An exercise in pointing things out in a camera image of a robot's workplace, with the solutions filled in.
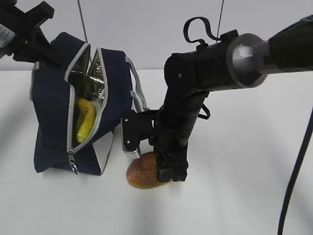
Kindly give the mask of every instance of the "black cable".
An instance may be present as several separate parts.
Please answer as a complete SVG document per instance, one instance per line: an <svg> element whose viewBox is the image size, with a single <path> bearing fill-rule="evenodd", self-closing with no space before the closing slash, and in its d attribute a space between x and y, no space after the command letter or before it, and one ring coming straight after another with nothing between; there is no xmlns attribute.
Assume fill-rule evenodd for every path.
<svg viewBox="0 0 313 235"><path fill-rule="evenodd" d="M221 26L221 21L222 21L223 8L224 8L224 0L222 0L221 13L220 13L220 19L219 19L219 26L218 26L218 29L217 29L217 37L219 37L219 33L220 33L220 26Z"/></svg>
<svg viewBox="0 0 313 235"><path fill-rule="evenodd" d="M286 194L285 194L285 198L284 198L284 203L282 206L282 211L280 213L280 218L279 218L279 224L278 224L278 235L282 235L283 234L283 229L284 229L284 224L285 224L285 219L286 219L286 214L287 214L287 210L288 210L288 205L290 202L290 198L291 198L291 194L292 194L292 190L295 184L295 181L297 180L305 153L307 151L307 148L309 146L310 143L310 139L312 136L312 131L313 131L313 108L312 108L312 112L311 112L311 117L309 120L309 124L307 127L307 130L305 132L302 144L301 144L301 148L299 150L299 154L297 157L297 160L295 162L287 189L286 189Z"/></svg>

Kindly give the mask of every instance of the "bag handle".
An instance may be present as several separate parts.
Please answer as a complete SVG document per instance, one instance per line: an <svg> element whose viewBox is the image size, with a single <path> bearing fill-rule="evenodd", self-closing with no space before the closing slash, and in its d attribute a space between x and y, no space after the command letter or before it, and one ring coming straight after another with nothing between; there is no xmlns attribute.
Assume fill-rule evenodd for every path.
<svg viewBox="0 0 313 235"><path fill-rule="evenodd" d="M39 69L39 62L36 62L31 71L31 82L30 82L30 89L29 89L29 100L31 102L33 102L33 85L34 85L35 71L38 69Z"/></svg>
<svg viewBox="0 0 313 235"><path fill-rule="evenodd" d="M146 98L145 98L145 96L143 94L143 91L142 91L142 88L141 88L140 79L139 79L139 75L138 75L138 73L137 73L137 71L135 69L135 66L134 66L133 62L131 61L131 59L128 58L128 57L126 57L126 62L130 65L130 69L131 69L131 71L132 71L132 73L134 75L135 82L136 82L135 91L131 91L131 95L134 98L134 104L135 104L135 107L137 109L137 112L143 112L143 111L150 110L147 107Z"/></svg>

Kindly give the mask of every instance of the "bread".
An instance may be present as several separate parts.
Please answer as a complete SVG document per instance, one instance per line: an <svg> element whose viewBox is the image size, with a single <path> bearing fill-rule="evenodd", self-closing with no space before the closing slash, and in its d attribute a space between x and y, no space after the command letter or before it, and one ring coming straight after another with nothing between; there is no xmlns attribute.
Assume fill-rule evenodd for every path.
<svg viewBox="0 0 313 235"><path fill-rule="evenodd" d="M157 180L157 154L149 152L135 159L127 169L128 183L136 188L155 188L165 183Z"/></svg>

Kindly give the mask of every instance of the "white table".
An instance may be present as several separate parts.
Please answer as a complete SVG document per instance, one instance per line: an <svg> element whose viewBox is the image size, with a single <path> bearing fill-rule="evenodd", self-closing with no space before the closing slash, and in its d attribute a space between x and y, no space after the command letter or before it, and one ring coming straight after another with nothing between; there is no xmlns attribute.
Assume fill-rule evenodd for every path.
<svg viewBox="0 0 313 235"><path fill-rule="evenodd" d="M157 109L160 70L139 71ZM30 72L0 72L1 235L270 235L313 104L313 73L274 75L260 87L216 92L189 142L186 182L128 185L120 133L102 176L35 173L37 119ZM286 235L313 234L313 144L297 180Z"/></svg>

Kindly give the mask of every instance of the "banana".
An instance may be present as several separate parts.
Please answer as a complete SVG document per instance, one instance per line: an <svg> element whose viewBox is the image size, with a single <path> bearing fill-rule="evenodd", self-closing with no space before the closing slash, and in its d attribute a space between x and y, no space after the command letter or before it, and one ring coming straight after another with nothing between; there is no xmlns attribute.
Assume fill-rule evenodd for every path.
<svg viewBox="0 0 313 235"><path fill-rule="evenodd" d="M92 131L96 112L94 105L84 98L77 97L75 105L80 111L76 123L76 138L79 143L82 143Z"/></svg>

